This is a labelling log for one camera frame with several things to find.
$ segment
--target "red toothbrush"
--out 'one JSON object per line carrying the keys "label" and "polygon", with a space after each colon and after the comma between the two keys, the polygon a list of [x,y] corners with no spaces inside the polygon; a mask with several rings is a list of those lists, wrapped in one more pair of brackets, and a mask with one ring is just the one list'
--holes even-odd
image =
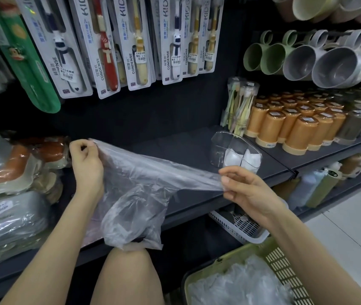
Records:
{"label": "red toothbrush", "polygon": [[103,17],[102,5],[100,0],[93,0],[94,9],[96,10],[97,23],[100,29],[100,44],[102,46],[99,49],[99,54],[102,54],[102,60],[104,65],[104,71],[107,78],[107,85],[112,91],[116,91],[118,88],[118,79],[115,71],[114,59],[111,54],[110,43],[106,34],[106,21]]}

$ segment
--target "leg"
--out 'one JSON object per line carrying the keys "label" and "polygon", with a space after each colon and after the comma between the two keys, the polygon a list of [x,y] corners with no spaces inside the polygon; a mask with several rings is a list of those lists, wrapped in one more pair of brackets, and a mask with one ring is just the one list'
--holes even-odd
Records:
{"label": "leg", "polygon": [[90,305],[164,305],[150,255],[114,248],[103,265]]}

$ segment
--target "green package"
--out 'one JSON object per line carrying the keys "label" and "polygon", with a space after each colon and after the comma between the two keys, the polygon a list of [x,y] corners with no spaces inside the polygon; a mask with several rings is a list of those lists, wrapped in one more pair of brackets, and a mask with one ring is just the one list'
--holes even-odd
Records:
{"label": "green package", "polygon": [[0,48],[35,107],[58,112],[61,102],[14,0],[0,0]]}

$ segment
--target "fingernail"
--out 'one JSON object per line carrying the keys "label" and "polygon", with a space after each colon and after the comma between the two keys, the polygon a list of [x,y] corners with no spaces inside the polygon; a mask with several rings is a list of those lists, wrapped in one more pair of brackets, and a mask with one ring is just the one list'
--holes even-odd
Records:
{"label": "fingernail", "polygon": [[228,178],[227,176],[222,176],[222,183],[223,184],[229,184],[230,178]]}

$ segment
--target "hand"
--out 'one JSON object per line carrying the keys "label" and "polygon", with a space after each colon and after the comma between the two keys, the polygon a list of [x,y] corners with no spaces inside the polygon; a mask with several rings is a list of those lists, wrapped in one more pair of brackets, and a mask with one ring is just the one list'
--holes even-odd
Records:
{"label": "hand", "polygon": [[73,172],[76,178],[76,194],[97,203],[103,196],[103,164],[99,150],[93,141],[80,139],[69,145]]}
{"label": "hand", "polygon": [[274,220],[287,207],[256,174],[239,166],[219,170],[225,188],[224,198],[237,203],[258,224],[270,230]]}

